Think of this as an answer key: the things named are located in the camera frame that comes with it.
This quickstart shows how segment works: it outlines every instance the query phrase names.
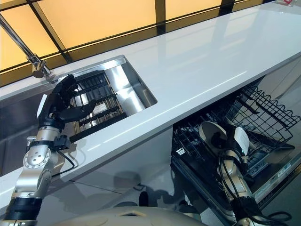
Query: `dish rack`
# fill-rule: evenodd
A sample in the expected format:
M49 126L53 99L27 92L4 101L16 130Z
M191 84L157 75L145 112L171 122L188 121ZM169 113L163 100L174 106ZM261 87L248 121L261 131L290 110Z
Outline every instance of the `dish rack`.
M232 124L246 131L252 145L245 179L251 185L269 166L265 160L274 150L294 148L286 142L293 137L289 129L300 120L256 86L245 86L174 125L171 166L194 185L217 215L222 212L221 220L229 225L235 217L217 173L218 158L199 136L200 124Z
M71 99L71 105L83 106L95 99L96 107L86 118L73 122L72 143L127 117L104 71L90 72L75 79L77 95Z

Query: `wire basket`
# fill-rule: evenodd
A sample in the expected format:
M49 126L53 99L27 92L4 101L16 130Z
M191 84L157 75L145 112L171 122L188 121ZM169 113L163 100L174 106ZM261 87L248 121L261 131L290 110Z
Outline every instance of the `wire basket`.
M242 127L248 134L255 152L267 153L281 148L292 137L290 128L301 120L277 100L271 99L256 86L245 86L237 92L234 102L220 105L214 115L220 123Z
M127 117L123 112L116 93L104 71L94 71L76 78L77 95L71 99L71 105L83 106L96 100L96 107L86 118L73 123L75 135L70 137L75 142L100 129Z
M208 175L218 177L211 171L216 168L216 163L213 163L216 157L210 159L213 153L200 138L199 126L204 121L233 124L242 127L253 144L248 152L248 165L249 175L255 177L269 165L265 158L293 137L289 129L300 120L300 116L294 116L292 111L286 110L284 105L272 100L256 86L245 86L175 124L173 150L182 147L196 161L206 165L204 171L211 172Z

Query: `stainless steel sink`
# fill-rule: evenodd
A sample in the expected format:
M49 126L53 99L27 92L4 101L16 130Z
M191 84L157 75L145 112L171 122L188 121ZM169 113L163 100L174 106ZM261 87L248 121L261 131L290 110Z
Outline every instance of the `stainless steel sink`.
M119 110L119 114L123 114L122 118L143 111L157 103L155 97L124 56L117 56L85 68L68 72L68 74L73 74L78 81L89 77L95 82L97 81L95 76L99 73L105 75L110 89L112 89L112 94L116 93L116 95L112 95L116 97L115 102L112 100L113 104L105 100L99 102L99 104L106 104L107 109L120 105L121 110ZM57 76L56 79L60 81L66 75ZM37 133L38 120L36 111L41 97L43 94L49 94L54 86L55 84L44 84L0 101L0 176L22 166L26 150L26 138L28 136L35 136ZM89 98L97 99L101 97L96 95L97 92L94 91L93 96L83 93L77 98L81 99L81 104L85 104ZM102 115L101 117L110 121L110 114L113 116L113 113L107 113L107 115ZM97 118L97 116L99 115L92 113L87 117L86 120L89 118L95 119L89 122L90 127L94 128L88 134L91 134L91 131L98 131L117 121L112 120L110 123L99 126L103 122L103 119L101 117ZM68 123L63 134L70 137L73 136L73 141L87 135L74 136L79 132L81 130L78 124Z

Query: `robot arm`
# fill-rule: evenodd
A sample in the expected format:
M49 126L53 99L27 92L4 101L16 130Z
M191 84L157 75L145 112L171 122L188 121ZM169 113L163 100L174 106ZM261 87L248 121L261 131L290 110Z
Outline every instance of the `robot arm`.
M79 120L92 112L96 102L71 107L77 88L73 75L64 78L47 97L39 119L39 131L23 159L23 171L17 180L1 226L34 226L46 195L59 149L69 148L67 136L61 136L66 122Z
M246 132L232 125L226 126L227 141L219 152L218 173L222 178L224 191L232 206L237 226L286 225L287 219L265 217L259 209L255 198L243 178L248 172L247 151L249 139ZM218 143L219 136L213 136L211 143Z

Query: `window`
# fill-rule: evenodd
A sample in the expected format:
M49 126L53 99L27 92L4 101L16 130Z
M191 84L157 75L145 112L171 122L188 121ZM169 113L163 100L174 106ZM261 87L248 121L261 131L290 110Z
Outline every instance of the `window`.
M24 43L55 68L262 2L2 0L0 11ZM30 76L32 66L2 28L0 32L3 86Z

